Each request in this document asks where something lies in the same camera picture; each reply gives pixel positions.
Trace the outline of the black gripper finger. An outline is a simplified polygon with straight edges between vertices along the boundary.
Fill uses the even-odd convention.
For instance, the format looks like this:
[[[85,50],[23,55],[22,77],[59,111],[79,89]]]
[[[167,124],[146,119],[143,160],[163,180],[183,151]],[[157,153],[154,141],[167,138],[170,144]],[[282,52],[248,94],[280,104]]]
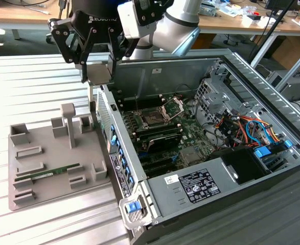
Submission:
[[[108,35],[109,58],[107,68],[111,77],[114,77],[118,63],[122,62],[123,57],[131,57],[140,39],[127,39],[122,30],[114,28],[108,29]]]
[[[74,63],[80,70],[81,82],[87,82],[86,62],[95,43],[95,28],[74,27],[69,18],[52,18],[48,21],[48,26],[65,62]]]

